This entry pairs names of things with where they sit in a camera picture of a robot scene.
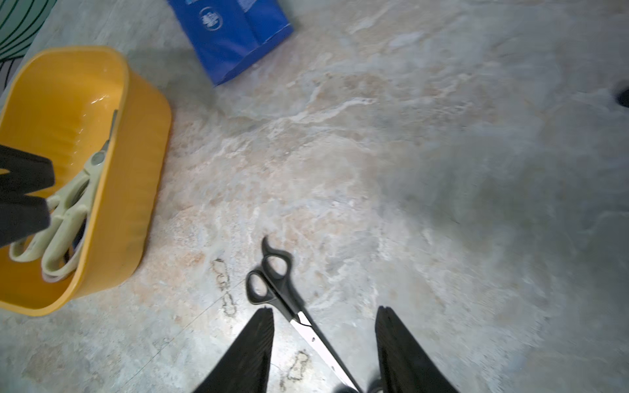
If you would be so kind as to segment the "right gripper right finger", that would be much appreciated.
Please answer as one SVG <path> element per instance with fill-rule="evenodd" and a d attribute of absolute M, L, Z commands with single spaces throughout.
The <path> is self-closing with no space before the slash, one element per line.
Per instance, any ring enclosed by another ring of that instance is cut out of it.
<path fill-rule="evenodd" d="M 457 393 L 391 307 L 378 308 L 375 322 L 380 379 L 376 392 Z"/>

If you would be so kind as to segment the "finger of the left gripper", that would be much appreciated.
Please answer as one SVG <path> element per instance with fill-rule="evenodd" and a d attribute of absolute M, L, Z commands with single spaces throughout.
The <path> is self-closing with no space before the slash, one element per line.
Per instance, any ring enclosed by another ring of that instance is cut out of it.
<path fill-rule="evenodd" d="M 55 183 L 52 162 L 41 156 L 1 146 L 1 191 L 28 194 L 50 188 Z"/>
<path fill-rule="evenodd" d="M 50 225 L 47 201 L 37 196 L 1 194 L 1 247 L 6 247 Z"/>

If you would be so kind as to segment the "black hair scissors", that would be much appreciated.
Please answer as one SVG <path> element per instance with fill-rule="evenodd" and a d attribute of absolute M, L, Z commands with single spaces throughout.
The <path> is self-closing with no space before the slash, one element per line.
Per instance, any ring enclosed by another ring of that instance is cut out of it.
<path fill-rule="evenodd" d="M 299 335 L 320 356 L 324 363 L 352 392 L 361 388 L 329 344 L 319 327 L 311 320 L 304 302 L 296 292 L 292 280 L 293 257 L 289 252 L 273 248 L 268 237 L 261 241 L 262 259 L 247 274 L 247 299 L 255 306 L 270 305 L 280 312 Z"/>

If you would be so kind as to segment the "cream kitchen shears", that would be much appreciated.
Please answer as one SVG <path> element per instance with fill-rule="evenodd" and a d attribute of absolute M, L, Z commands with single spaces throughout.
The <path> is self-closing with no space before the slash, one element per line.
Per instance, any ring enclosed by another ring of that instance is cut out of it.
<path fill-rule="evenodd" d="M 47 283 L 68 278 L 78 267 L 109 144 L 106 141 L 73 180 L 47 199 L 48 228 L 10 244 L 9 257 L 14 262 L 40 260 Z"/>

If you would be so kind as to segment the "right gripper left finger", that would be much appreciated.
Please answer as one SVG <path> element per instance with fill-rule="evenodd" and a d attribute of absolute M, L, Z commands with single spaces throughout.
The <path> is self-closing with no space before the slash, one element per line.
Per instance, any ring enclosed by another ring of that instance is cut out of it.
<path fill-rule="evenodd" d="M 194 392 L 261 392 L 267 391 L 274 315 L 261 308 Z"/>

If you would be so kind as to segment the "yellow storage box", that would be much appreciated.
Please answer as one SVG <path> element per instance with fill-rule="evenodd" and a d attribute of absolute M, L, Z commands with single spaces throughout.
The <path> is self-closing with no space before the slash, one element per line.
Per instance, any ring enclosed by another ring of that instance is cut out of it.
<path fill-rule="evenodd" d="M 116 50 L 47 49 L 21 67 L 1 113 L 1 143 L 52 162 L 56 185 L 108 145 L 85 245 L 75 272 L 44 281 L 38 261 L 1 250 L 1 306 L 43 316 L 123 283 L 142 259 L 172 114 L 165 96 Z"/>

